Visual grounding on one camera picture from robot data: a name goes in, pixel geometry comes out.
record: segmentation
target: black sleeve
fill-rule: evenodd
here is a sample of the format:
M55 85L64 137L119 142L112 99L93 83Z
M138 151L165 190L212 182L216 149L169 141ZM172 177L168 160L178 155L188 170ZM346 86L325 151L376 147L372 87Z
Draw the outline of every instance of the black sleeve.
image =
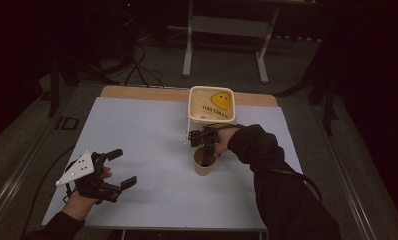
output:
M72 240L84 222L59 212L42 230L29 232L23 240Z
M284 161L284 151L276 137L259 125L237 131L228 149L254 168L293 171ZM255 172L254 185L258 210L270 239L341 239L338 223L302 180Z

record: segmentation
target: floor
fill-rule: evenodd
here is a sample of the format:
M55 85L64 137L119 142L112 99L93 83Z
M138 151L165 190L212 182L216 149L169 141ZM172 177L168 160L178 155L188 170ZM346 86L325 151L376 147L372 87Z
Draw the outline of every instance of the floor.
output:
M184 48L179 42L158 46L141 43L145 50L141 63L145 81L151 86L161 81L165 87L220 86L238 92L272 94L300 81L319 46L318 42L272 40L265 56L270 83L262 85L253 50L232 46L216 50L218 46L206 46L200 41L196 44L192 74L184 78ZM138 48L137 59L141 55ZM126 85L144 86L136 72L126 79L129 71L110 78L121 85L127 81ZM82 80L76 88L61 82L61 102L54 118L47 117L49 102L38 99L0 136L0 240L17 239L28 217L27 231L42 227L41 221L55 191L53 183L69 160L70 154L63 152L77 142L93 101L104 86L84 74L80 76ZM341 97L335 99L337 118L332 120L333 135L329 136L322 128L321 106L310 105L306 99L309 91L303 89L277 100L302 169L320 188L324 205L338 220L343 239L398 239L398 212ZM56 129L60 117L78 119L80 123L74 130ZM47 172L54 160L58 160L57 164ZM76 239L104 240L110 236L114 239L117 234L112 229L85 228ZM126 239L235 238L230 234L199 236L192 232L140 231L129 232Z

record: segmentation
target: dark background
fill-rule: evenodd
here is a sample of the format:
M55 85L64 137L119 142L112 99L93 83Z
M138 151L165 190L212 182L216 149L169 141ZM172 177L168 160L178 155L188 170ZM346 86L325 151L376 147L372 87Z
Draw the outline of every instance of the dark background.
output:
M81 1L0 2L0 133L40 96L37 81L49 71L52 43L58 36L67 36L61 39L68 41L65 46L87 60L118 55L114 48L120 20L118 2L100 7L103 2L95 1L86 8ZM292 41L298 36L325 39L311 66L316 72L329 69L337 76L336 92L343 97L398 208L398 0L358 3L355 10L340 15L286 8L275 34L292 36ZM184 0L142 1L136 21L164 39L166 25L186 25L187 6ZM199 9L207 11L207 7L214 6L205 4ZM86 20L87 15L95 14L102 15L103 21L93 22L99 32L92 32L92 23ZM227 14L248 18L249 13ZM331 16L338 18L333 24L316 24L318 19L310 20L316 15L326 19L321 23L333 23ZM90 42L92 34L102 36L108 44Z

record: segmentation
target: white container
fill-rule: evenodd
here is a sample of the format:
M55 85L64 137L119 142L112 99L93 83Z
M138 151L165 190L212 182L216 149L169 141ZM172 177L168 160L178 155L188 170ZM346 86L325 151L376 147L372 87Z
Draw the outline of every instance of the white container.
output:
M187 134L214 123L236 123L234 93L228 88L195 86L190 89Z

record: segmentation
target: yellow smiley face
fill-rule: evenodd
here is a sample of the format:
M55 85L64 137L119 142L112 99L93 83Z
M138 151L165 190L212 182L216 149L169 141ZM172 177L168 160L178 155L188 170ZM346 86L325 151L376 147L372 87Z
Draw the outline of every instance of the yellow smiley face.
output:
M230 95L225 92L216 93L211 97L211 102L215 104L215 106L227 110L230 107Z

